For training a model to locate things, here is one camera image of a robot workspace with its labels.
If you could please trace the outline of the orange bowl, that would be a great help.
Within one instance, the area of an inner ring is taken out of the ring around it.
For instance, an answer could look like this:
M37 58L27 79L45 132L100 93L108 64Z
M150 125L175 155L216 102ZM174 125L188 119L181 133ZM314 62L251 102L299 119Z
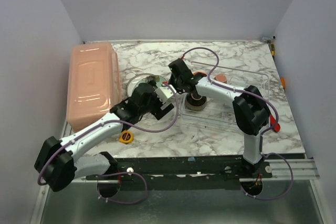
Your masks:
M204 73L204 72L194 72L194 73L193 73L193 75L197 75L197 74L201 74L202 76L207 76L207 74Z

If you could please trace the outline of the beige bowl dark rim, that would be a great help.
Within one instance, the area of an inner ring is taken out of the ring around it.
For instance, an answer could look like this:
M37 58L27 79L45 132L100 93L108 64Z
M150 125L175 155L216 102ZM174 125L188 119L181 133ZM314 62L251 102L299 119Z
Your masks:
M191 111L201 111L207 105L207 97L201 96L195 99L192 94L188 94L185 99L185 106Z

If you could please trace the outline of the white plate red characters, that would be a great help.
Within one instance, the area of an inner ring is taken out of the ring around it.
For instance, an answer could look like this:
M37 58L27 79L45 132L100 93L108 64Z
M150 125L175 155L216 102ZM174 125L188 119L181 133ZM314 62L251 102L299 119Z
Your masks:
M150 73L142 73L133 77L127 84L126 94L130 97L133 90L141 83L149 83L157 79L156 75Z

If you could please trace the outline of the pink floral mug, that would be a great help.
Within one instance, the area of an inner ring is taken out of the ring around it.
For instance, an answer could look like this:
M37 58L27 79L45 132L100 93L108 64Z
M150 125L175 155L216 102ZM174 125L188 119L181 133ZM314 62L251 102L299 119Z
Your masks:
M218 74L214 79L221 83L227 83L227 77L224 74Z

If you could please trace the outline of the mint floral round plate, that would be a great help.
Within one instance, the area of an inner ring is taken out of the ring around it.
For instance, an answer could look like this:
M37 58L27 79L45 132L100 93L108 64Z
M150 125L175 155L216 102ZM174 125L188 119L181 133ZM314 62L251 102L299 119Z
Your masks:
M151 74L143 79L144 83L150 84L154 88L162 87L163 84L167 83L167 80L159 75Z

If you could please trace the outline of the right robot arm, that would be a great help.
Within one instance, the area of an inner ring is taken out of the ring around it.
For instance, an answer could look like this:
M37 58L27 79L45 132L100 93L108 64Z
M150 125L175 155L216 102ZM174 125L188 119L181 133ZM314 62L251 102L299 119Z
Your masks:
M233 109L236 124L244 133L242 170L251 176L260 167L264 158L262 134L269 124L271 115L256 86L235 88L211 78L211 72L193 74L183 59L178 58L169 64L171 76L169 84L179 93L185 93L185 105L189 110L201 111L207 100L213 99Z

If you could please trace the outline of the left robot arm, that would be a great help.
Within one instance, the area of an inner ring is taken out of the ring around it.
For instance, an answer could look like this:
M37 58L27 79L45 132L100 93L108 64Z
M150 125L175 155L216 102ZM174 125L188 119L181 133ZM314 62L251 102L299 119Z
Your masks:
M151 84L139 84L132 95L114 105L102 118L77 133L62 139L47 138L39 151L34 164L38 172L37 184L49 185L53 191L67 187L78 170L75 163L90 149L109 136L136 127L142 117L150 113L157 120L168 114L175 106L161 107L170 99L176 98L171 85L154 88Z

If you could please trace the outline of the clear dish rack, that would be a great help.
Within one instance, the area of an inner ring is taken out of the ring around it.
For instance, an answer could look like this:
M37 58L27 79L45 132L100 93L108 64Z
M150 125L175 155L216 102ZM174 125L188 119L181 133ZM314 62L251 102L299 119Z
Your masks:
M211 74L211 78L217 75L224 75L227 84L239 89L247 88L250 85L256 86L265 99L269 99L269 80L266 73L253 72L248 70L239 70L218 66ZM239 132L234 116L232 104L229 102L220 102L217 99L207 98L206 107L201 111L193 111L186 106L186 95L181 98L180 116L193 124L205 128L232 129Z

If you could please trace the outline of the yellow tape measure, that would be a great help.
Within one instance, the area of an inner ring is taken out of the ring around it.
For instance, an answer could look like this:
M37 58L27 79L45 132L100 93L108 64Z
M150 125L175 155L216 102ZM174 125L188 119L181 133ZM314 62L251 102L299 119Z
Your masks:
M123 131L119 137L119 141L123 144L132 143L134 140L134 135L130 131Z

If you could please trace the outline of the pink plastic storage box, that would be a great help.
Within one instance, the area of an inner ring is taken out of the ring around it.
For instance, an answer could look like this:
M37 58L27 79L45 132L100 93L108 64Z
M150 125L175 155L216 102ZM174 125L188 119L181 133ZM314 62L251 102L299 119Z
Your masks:
M122 100L118 55L108 41L72 48L66 120L78 132Z

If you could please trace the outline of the yellow black tool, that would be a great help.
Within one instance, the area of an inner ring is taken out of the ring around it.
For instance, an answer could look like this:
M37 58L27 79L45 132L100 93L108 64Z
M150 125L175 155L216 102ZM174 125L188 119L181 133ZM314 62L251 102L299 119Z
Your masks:
M271 55L275 56L275 44L273 42L270 43Z

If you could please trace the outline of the red black utensil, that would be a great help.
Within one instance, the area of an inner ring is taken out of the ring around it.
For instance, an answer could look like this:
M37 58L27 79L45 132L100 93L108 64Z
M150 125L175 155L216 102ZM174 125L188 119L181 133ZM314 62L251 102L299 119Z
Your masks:
M280 127L280 124L276 122L276 119L274 118L272 114L269 117L269 122L270 122L270 126L272 127L272 130L278 133L281 127Z

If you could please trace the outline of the black mounting rail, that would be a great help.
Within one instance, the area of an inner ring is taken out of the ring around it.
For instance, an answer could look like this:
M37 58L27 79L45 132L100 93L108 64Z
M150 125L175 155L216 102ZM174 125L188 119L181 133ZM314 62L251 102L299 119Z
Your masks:
M271 178L270 164L249 165L241 155L117 158L107 172L121 172L124 190L141 189L143 182L127 172L132 168L147 182L149 190L239 190L240 181Z

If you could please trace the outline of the orange clip on wall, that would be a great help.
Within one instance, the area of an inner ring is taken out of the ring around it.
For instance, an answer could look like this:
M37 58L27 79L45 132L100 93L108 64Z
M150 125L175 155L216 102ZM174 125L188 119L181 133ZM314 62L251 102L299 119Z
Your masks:
M282 87L283 87L283 89L285 89L286 88L286 83L285 83L285 80L284 80L284 78L280 78L280 81L281 81L281 84L282 84Z

